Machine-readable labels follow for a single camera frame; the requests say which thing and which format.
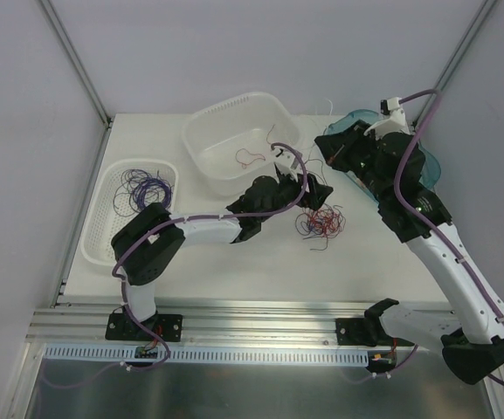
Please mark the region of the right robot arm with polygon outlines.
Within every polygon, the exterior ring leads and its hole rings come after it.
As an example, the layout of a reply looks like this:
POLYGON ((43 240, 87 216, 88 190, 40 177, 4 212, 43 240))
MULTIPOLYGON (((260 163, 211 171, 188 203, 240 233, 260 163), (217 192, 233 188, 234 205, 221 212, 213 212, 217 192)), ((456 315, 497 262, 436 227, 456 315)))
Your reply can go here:
POLYGON ((411 310, 384 299, 346 333, 359 345, 408 341, 442 356, 466 384, 490 377, 504 364, 504 303, 462 244, 452 216, 420 181, 425 155, 414 135, 376 138, 363 120, 314 140, 325 162, 352 173, 374 196, 383 223, 418 257, 453 309, 454 319, 411 310))

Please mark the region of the left aluminium frame post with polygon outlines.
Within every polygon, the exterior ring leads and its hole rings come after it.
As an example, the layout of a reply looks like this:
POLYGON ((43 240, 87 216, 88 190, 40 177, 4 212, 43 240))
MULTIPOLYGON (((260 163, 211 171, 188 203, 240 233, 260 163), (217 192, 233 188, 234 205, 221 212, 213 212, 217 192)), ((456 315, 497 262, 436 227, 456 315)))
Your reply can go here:
POLYGON ((58 14, 58 11, 51 0, 37 0, 36 4, 45 15, 46 20, 52 28, 58 43, 63 50, 66 59, 73 68, 73 71, 85 92, 94 111, 98 115, 100 122, 108 127, 112 123, 112 117, 109 115, 102 99, 100 98, 94 83, 92 82, 80 55, 75 48, 68 31, 58 14))

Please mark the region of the aluminium frame post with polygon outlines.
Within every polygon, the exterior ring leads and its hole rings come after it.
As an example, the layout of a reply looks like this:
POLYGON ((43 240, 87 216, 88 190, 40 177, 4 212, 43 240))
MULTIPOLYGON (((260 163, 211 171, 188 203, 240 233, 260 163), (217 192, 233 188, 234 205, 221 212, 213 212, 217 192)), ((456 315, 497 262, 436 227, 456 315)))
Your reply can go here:
POLYGON ((58 43, 63 50, 66 59, 73 68, 73 71, 85 92, 94 111, 98 115, 100 122, 108 127, 112 123, 112 117, 109 115, 102 99, 100 98, 94 83, 92 82, 80 55, 75 48, 68 31, 58 14, 58 11, 51 0, 37 0, 36 4, 45 15, 46 20, 52 28, 58 43))
POLYGON ((480 1, 474 16, 471 18, 459 42, 453 49, 450 58, 446 61, 443 70, 439 74, 433 87, 435 90, 439 90, 441 94, 445 93, 445 90, 451 84, 454 76, 499 4, 499 0, 480 1))

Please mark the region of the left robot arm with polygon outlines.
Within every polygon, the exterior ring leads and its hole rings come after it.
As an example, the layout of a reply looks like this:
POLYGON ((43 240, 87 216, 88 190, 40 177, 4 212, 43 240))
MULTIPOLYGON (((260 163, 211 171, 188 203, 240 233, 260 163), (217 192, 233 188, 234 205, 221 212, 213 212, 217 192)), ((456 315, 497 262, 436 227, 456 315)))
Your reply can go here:
POLYGON ((179 341, 169 332, 168 316, 155 305, 155 281, 179 250, 197 244, 239 244, 261 232, 261 224, 283 209, 318 210, 334 189, 312 174, 262 175, 224 213, 175 216, 161 203, 151 203, 111 239, 117 277, 127 307, 109 317, 106 340, 145 340, 153 333, 179 341))

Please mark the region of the white perforated flat basket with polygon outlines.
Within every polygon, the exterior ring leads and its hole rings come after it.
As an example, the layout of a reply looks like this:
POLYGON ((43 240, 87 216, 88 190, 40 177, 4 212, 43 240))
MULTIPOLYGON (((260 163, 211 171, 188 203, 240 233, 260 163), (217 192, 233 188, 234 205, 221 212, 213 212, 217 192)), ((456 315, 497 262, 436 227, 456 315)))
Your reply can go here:
POLYGON ((178 172, 167 161, 132 158, 108 166, 98 182, 81 238, 84 258, 98 266, 115 264, 111 240, 152 203, 172 211, 178 172))

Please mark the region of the white deep plastic basket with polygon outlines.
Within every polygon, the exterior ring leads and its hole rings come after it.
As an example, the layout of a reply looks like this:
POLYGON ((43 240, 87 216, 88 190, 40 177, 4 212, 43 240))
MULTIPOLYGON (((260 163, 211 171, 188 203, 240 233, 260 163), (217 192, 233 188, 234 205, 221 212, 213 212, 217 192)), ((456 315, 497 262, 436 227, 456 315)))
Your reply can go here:
POLYGON ((297 148, 304 135, 276 97, 252 92, 194 113, 184 123, 181 138, 212 191, 234 196, 254 178, 274 173, 272 143, 297 148))

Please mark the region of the teal transparent plastic bin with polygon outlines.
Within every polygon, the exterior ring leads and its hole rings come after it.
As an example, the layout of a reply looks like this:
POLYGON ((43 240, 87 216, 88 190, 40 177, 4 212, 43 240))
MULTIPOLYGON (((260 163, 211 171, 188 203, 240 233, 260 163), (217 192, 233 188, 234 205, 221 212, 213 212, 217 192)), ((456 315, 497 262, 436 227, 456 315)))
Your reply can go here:
MULTIPOLYGON (((357 109, 348 113, 346 116, 340 118, 339 120, 329 124, 323 133, 339 134, 345 131, 350 126, 352 126, 353 123, 356 122, 357 120, 364 120, 369 125, 372 125, 381 120, 382 118, 383 116, 376 111, 369 109, 357 109)), ((434 186, 436 185, 441 176, 441 167, 436 157, 432 155, 428 150, 426 150, 421 144, 418 145, 418 148, 425 156, 425 165, 423 166, 421 172, 420 182, 426 188, 434 189, 434 186)), ((347 172, 346 175, 369 198, 371 198, 373 201, 376 200, 376 198, 369 192, 369 190, 364 186, 364 184, 352 172, 347 172)))

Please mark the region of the right aluminium frame post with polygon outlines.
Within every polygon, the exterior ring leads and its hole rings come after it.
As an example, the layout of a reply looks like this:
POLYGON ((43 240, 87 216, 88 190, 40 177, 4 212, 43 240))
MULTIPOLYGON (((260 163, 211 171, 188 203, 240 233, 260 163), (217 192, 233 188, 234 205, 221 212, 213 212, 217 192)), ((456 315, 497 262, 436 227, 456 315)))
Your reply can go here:
POLYGON ((499 4, 499 0, 480 1, 474 16, 471 18, 459 42, 453 49, 450 58, 446 61, 443 70, 439 74, 433 87, 435 90, 439 90, 441 94, 445 93, 445 90, 451 84, 454 76, 499 4))

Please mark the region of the aluminium mounting rail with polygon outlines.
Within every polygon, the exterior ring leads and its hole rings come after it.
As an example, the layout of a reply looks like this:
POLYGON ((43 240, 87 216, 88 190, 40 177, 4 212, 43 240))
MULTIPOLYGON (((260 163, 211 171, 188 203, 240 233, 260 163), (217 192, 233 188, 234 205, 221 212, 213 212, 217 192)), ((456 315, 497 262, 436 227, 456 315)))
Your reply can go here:
MULTIPOLYGON (((118 297, 60 297, 35 310, 28 342, 101 343, 118 297)), ((286 302, 159 298, 160 313, 183 316, 181 345, 334 348, 335 321, 360 317, 368 302, 286 302)))

